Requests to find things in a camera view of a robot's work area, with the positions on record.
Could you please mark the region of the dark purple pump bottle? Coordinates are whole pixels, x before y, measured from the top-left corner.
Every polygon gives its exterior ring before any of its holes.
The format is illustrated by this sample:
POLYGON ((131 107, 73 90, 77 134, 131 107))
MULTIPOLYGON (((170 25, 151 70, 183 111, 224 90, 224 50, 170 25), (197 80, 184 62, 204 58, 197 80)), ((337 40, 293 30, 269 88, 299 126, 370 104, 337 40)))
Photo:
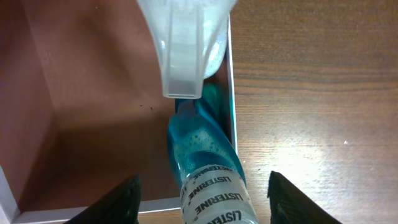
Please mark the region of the dark purple pump bottle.
POLYGON ((138 0, 159 62, 162 94, 197 99, 218 71, 236 0, 138 0))

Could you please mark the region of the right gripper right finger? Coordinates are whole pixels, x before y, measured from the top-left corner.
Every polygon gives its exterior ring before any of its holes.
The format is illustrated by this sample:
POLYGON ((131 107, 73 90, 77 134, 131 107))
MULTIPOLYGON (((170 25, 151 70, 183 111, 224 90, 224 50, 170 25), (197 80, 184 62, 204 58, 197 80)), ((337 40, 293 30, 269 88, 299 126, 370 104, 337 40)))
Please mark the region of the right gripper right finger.
POLYGON ((270 173, 267 197, 271 224, 340 224, 279 172, 270 173))

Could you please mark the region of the blue Listerine mouthwash bottle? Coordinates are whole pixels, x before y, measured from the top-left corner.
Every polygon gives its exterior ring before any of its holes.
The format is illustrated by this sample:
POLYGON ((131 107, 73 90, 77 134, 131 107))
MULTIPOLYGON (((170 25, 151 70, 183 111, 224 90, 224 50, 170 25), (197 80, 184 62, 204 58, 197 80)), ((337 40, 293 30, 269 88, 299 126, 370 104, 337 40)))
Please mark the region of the blue Listerine mouthwash bottle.
POLYGON ((258 223, 243 167, 223 130, 223 90, 203 87, 199 99, 177 99, 167 149, 186 224, 258 223))

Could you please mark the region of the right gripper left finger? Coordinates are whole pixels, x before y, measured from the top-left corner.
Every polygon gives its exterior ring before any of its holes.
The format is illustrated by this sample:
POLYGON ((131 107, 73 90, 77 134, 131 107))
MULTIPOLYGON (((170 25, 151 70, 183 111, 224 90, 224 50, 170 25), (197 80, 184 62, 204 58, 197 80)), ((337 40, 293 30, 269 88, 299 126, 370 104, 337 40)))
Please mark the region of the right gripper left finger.
POLYGON ((130 176, 65 224, 138 224, 141 183, 130 176))

